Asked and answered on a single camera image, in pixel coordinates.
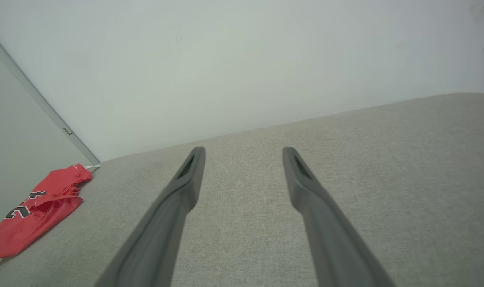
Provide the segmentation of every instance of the wall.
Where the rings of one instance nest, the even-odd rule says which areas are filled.
[[[484,0],[0,0],[0,42],[100,161],[484,92]]]
[[[0,222],[53,169],[89,161],[0,61]]]

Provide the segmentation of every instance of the black object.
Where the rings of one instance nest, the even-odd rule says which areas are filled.
[[[169,286],[186,215],[198,202],[205,149],[195,147],[96,286]]]
[[[283,149],[291,204],[302,214],[319,286],[394,286],[293,147]]]

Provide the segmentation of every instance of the red shirt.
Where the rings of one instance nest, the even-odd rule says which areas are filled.
[[[51,171],[0,223],[0,258],[23,251],[69,216],[82,202],[77,185],[90,179],[82,165]]]

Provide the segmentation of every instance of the gray upholstery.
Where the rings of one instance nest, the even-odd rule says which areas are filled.
[[[73,214],[0,265],[0,286],[93,285],[197,145],[207,151],[205,173],[174,286],[316,285],[286,190],[287,145],[398,286],[484,286],[484,94],[409,100],[109,160],[81,189]]]

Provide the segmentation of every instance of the gray couch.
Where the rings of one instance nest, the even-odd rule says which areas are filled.
[[[102,163],[0,286],[93,285],[189,151],[206,148],[174,286],[313,286],[281,150],[295,147],[398,286],[484,286],[484,94],[448,94]]]

